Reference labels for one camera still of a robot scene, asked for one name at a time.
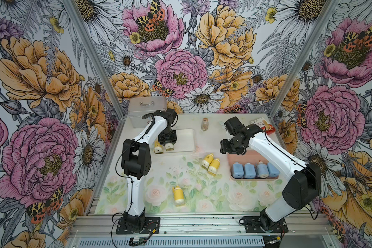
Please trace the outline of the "blue pencil sharpener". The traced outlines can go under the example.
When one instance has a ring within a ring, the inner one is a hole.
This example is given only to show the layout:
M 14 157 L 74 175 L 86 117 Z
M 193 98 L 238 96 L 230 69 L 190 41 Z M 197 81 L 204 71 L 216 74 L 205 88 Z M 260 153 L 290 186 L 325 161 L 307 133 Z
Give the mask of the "blue pencil sharpener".
M 234 163 L 231 167 L 231 176 L 235 179 L 242 179 L 244 177 L 244 168 L 241 163 Z
M 268 178 L 269 170 L 267 164 L 264 164 L 262 161 L 259 161 L 256 165 L 256 174 L 258 178 Z
M 268 164 L 267 164 L 267 169 L 268 169 L 268 172 L 269 172 L 268 177 L 270 177 L 270 178 L 276 178 L 280 174 L 280 171 L 270 162 L 268 162 Z
M 243 168 L 244 168 L 245 179 L 254 179 L 256 177 L 256 170 L 253 164 L 246 163 Z

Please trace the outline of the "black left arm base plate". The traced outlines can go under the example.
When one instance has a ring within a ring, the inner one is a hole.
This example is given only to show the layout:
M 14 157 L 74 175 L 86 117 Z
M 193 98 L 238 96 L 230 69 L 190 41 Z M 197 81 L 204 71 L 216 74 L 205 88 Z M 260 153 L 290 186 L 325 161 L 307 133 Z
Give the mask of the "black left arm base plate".
M 126 220 L 122 217 L 115 224 L 115 232 L 117 235 L 158 234 L 160 221 L 160 217 L 144 217 L 132 220 Z

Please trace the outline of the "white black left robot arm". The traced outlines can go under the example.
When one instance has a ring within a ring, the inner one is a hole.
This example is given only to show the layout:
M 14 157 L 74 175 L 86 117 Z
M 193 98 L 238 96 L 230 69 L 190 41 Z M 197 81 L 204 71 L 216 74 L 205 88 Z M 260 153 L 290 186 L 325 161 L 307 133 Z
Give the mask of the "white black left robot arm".
M 124 227 L 133 233 L 142 232 L 145 226 L 142 181 L 152 166 L 150 148 L 158 141 L 165 150 L 172 150 L 177 142 L 177 134 L 173 130 L 177 122 L 174 109 L 156 110 L 143 116 L 143 119 L 147 118 L 150 118 L 150 123 L 146 128 L 135 138 L 123 142 L 119 157 L 129 187 L 128 204 L 123 213 Z

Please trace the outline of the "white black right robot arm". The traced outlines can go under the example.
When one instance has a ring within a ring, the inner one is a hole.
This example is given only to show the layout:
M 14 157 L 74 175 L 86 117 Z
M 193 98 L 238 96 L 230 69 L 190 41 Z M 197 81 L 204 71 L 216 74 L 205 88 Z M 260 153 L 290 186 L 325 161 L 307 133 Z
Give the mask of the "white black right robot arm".
M 245 126 L 237 117 L 232 117 L 224 127 L 232 138 L 220 142 L 222 154 L 243 156 L 250 148 L 274 165 L 288 181 L 282 196 L 260 212 L 259 227 L 263 231 L 272 231 L 282 219 L 320 196 L 321 170 L 317 164 L 293 156 L 256 124 Z

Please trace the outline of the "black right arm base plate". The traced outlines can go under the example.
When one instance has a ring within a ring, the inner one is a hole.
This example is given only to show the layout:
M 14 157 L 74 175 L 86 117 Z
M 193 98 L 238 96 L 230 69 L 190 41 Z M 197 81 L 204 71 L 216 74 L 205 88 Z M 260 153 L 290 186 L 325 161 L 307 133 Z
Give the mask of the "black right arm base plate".
M 284 218 L 273 222 L 264 216 L 244 216 L 239 219 L 239 224 L 244 226 L 247 233 L 284 234 L 288 232 Z

